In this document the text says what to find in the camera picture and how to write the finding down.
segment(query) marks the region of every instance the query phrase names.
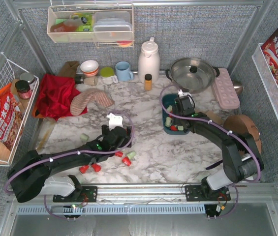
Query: white thermos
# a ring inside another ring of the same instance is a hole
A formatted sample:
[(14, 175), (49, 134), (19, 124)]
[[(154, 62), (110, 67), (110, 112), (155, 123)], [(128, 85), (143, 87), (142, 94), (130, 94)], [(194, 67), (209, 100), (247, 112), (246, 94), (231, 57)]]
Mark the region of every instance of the white thermos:
[(142, 83), (146, 74), (152, 75), (152, 83), (156, 82), (159, 77), (160, 58), (158, 54), (158, 45), (154, 38), (144, 42), (141, 47), (141, 53), (138, 63), (138, 75)]

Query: pot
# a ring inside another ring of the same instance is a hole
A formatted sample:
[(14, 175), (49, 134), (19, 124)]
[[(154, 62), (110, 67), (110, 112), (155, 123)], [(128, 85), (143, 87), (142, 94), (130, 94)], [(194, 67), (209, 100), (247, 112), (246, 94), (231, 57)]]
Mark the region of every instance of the pot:
[(219, 76), (217, 67), (198, 58), (183, 58), (174, 62), (166, 76), (183, 92), (200, 93)]

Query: pot handle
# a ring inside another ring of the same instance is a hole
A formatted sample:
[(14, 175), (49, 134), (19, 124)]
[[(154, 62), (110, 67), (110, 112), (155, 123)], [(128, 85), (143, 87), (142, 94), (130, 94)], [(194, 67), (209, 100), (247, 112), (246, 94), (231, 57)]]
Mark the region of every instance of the pot handle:
[(172, 81), (172, 79), (169, 77), (169, 70), (165, 70), (165, 75), (170, 81)]
[(219, 76), (219, 69), (215, 66), (212, 66), (212, 68), (216, 71), (216, 77)]

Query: brown cloth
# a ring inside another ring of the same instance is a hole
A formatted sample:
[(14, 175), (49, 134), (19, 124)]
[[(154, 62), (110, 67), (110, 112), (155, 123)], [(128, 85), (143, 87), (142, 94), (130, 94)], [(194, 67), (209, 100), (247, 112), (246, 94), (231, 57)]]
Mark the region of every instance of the brown cloth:
[(94, 101), (104, 107), (110, 107), (115, 103), (104, 91), (96, 88), (90, 88), (73, 98), (70, 105), (70, 113), (73, 116), (78, 116), (83, 112), (89, 102)]
[(79, 65), (80, 63), (76, 60), (67, 61), (58, 73), (58, 76), (74, 78), (76, 75), (76, 69)]

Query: pot lid knob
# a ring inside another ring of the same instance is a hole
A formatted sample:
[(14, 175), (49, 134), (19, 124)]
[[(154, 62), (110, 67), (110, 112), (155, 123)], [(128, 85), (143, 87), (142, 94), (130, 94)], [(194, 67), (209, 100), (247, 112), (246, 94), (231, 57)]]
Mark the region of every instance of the pot lid knob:
[(197, 66), (195, 66), (195, 65), (192, 65), (191, 67), (190, 67), (190, 72), (191, 73), (197, 73), (197, 70), (198, 70), (198, 67)]

